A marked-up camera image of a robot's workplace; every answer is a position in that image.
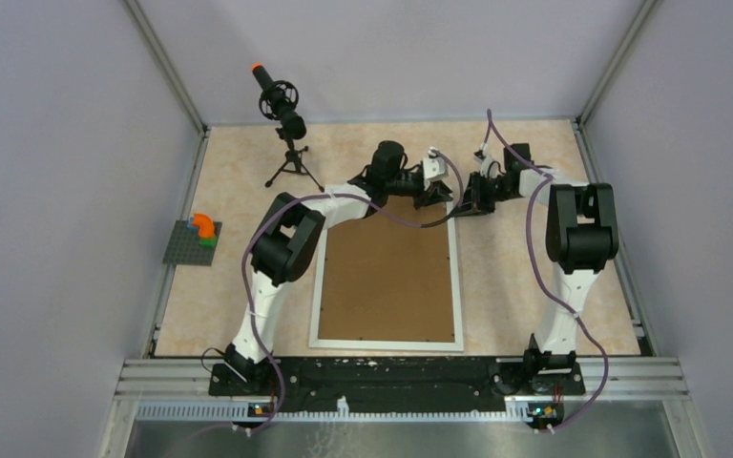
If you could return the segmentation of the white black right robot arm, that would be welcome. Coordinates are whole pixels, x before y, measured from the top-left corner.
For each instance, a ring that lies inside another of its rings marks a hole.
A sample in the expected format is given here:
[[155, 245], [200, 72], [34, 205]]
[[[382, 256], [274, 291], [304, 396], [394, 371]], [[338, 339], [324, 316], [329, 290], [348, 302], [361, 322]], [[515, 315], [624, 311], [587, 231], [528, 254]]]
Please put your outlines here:
[[618, 253], [613, 188], [533, 164], [527, 143], [507, 148], [502, 160], [483, 149], [473, 156], [480, 168], [469, 177], [457, 216], [487, 215], [497, 203], [517, 198], [528, 201], [529, 214], [537, 204], [547, 209], [544, 244], [553, 284], [544, 292], [550, 304], [520, 370], [524, 386], [546, 393], [574, 372], [577, 335], [588, 330], [582, 311], [600, 272]]

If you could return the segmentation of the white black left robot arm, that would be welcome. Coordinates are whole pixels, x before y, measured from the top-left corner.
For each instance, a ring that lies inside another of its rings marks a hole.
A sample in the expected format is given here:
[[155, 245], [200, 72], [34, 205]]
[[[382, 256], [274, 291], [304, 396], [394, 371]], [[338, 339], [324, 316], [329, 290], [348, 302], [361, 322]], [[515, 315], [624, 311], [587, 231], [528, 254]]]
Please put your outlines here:
[[463, 196], [462, 189], [452, 191], [446, 184], [446, 177], [460, 174], [440, 150], [429, 148], [414, 166], [407, 159], [400, 143], [384, 140], [370, 163], [347, 182], [301, 198], [281, 193], [272, 201], [243, 252], [246, 312], [223, 352], [232, 383], [243, 393], [256, 394], [266, 386], [283, 305], [313, 261], [323, 231], [382, 213], [391, 197], [412, 198], [425, 207]]

